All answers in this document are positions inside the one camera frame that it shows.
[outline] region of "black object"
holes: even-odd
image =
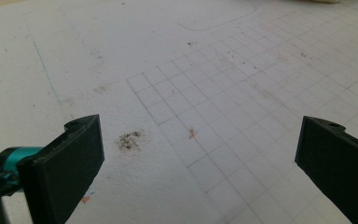
[[[98,115],[65,124],[65,133],[32,156],[18,161],[8,171],[10,155],[17,147],[0,154],[0,197],[23,187],[33,222],[62,224],[72,215],[81,198],[98,174],[104,160]],[[0,209],[0,220],[4,214]]]
[[[358,224],[358,139],[345,127],[304,117],[296,163],[342,213]]]

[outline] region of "teal plastic part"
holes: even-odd
[[[13,172],[14,175],[19,176],[19,171],[17,170],[17,162],[24,159],[25,157],[32,156],[42,150],[42,147],[19,147],[14,150],[10,156],[8,156],[4,171]]]

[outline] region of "teal object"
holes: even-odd
[[[5,162],[4,171],[13,172],[14,175],[19,176],[17,170],[17,162],[24,159],[25,157],[32,156],[42,150],[42,147],[19,147],[14,150],[10,156],[7,157]]]

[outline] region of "grid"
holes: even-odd
[[[302,116],[358,138],[350,7],[296,10],[128,82],[226,222],[350,223],[294,164]]]

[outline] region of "white surface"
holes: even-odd
[[[106,160],[68,223],[349,223],[293,160],[304,115],[358,137],[358,1],[0,7],[0,151],[97,113]]]

